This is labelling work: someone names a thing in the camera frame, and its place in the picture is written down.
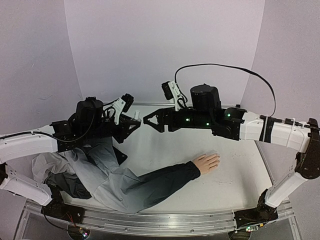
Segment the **clear nail polish bottle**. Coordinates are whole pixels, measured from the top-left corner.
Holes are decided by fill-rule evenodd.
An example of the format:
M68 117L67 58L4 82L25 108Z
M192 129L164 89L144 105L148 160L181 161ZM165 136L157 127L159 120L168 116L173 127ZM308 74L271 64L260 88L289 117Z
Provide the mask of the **clear nail polish bottle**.
M135 122L141 122L141 112L139 110L135 110L133 120Z

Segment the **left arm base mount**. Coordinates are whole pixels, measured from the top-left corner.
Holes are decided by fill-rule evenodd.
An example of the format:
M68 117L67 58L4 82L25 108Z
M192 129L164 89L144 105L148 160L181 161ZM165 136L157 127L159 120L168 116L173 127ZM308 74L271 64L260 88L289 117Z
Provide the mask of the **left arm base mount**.
M41 214L44 216L44 219L53 227L66 231L72 240L87 240L90 236L90 230L78 226L78 224L83 222L85 209L66 204L61 191L57 188L51 189L51 198L51 202L41 208ZM48 217L67 221L69 225L66 228L60 227L51 222Z

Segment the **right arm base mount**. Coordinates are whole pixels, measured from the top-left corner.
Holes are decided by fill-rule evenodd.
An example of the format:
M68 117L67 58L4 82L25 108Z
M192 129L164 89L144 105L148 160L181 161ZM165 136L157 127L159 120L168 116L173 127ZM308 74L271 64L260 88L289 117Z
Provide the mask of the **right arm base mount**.
M267 189L260 195L256 207L234 212L237 230L242 230L251 226L259 226L260 224L267 224L278 219L277 208L266 204L266 193Z

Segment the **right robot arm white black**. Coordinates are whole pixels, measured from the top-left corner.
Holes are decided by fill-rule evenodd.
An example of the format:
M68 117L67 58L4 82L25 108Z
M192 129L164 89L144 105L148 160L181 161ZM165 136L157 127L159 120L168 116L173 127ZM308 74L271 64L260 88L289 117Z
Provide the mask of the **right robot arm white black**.
M308 180L320 176L320 128L316 119L298 122L278 119L238 107L222 108L219 91L207 84L191 88L192 106L175 82L162 84L165 98L174 107L160 108L143 118L146 125L160 133L179 129L209 129L214 136L239 141L259 141L294 149L296 165L279 182L262 194L262 204L277 208L280 203Z

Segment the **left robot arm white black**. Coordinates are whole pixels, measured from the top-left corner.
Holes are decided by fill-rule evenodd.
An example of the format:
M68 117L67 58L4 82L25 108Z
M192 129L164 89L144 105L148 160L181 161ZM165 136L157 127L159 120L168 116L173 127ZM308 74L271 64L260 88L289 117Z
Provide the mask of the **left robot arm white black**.
M8 161L41 153L61 153L83 145L85 140L113 137L119 144L141 126L140 112L126 115L134 102L125 94L111 103L95 97L79 101L68 120L52 122L33 130L3 134L0 137L0 188L47 206L56 218L64 218L67 206L52 198L51 189L44 183L20 175Z

